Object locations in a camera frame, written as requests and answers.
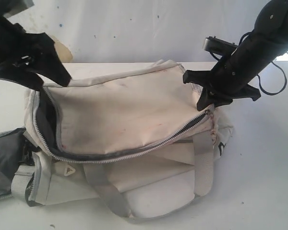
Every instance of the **white wall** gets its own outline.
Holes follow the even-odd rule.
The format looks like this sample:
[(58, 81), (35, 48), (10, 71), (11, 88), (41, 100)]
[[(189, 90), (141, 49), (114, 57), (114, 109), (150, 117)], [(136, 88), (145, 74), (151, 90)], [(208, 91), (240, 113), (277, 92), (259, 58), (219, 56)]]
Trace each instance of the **white wall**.
[(238, 42), (269, 0), (34, 0), (11, 18), (56, 36), (73, 62), (208, 61), (204, 38)]

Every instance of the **open zipper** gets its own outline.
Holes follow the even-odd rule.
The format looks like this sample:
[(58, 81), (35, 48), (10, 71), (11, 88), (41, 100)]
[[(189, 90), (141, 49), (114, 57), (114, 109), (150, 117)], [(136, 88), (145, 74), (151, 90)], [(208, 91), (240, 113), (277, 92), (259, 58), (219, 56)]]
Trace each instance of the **open zipper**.
[[(58, 111), (57, 108), (52, 100), (52, 98), (49, 96), (48, 92), (45, 90), (46, 95), (48, 96), (48, 98), (50, 99), (51, 103), (53, 104), (55, 111), (56, 111), (56, 117), (57, 117), (57, 122), (58, 122)], [(37, 124), (37, 120), (36, 120), (36, 114), (37, 114), (37, 110), (39, 108), (39, 104), (40, 104), (40, 95), (39, 92), (36, 92), (35, 94), (36, 97), (36, 104), (35, 104), (35, 108), (33, 108), (33, 125), (35, 128), (35, 131), (37, 133), (37, 136), (40, 138), (42, 144), (44, 145), (44, 147), (47, 150), (47, 154), (51, 155), (53, 158), (60, 160), (60, 161), (64, 161), (64, 162), (68, 162), (68, 163), (95, 163), (95, 164), (105, 164), (105, 163), (113, 163), (113, 162), (117, 162), (117, 161), (122, 161), (122, 160), (127, 160), (127, 159), (131, 159), (131, 158), (135, 158), (135, 157), (140, 157), (143, 156), (151, 151), (157, 150), (158, 148), (169, 144), (169, 143), (173, 143), (175, 142), (180, 136), (182, 136), (183, 134), (187, 133), (188, 131), (190, 131), (191, 129), (199, 126), (200, 124), (202, 124), (203, 122), (205, 122), (210, 115), (212, 114), (212, 109), (213, 106), (209, 106), (207, 107), (206, 110), (203, 111), (203, 113), (201, 113), (200, 115), (198, 115), (197, 117), (195, 117), (194, 119), (192, 119), (191, 121), (189, 121), (188, 123), (186, 123), (183, 128), (181, 128), (179, 131), (177, 131), (175, 134), (173, 134), (171, 137), (169, 137), (166, 140), (163, 140), (162, 142), (156, 144), (154, 147), (147, 149), (143, 152), (138, 152), (138, 153), (134, 153), (134, 154), (130, 154), (130, 155), (125, 155), (125, 156), (121, 156), (121, 157), (116, 157), (113, 159), (108, 159), (108, 160), (98, 160), (98, 161), (76, 161), (76, 160), (71, 160), (71, 159), (67, 159), (64, 157), (59, 157), (55, 154), (53, 154), (45, 140), (45, 138), (43, 137), (41, 131), (39, 130), (38, 124)]]

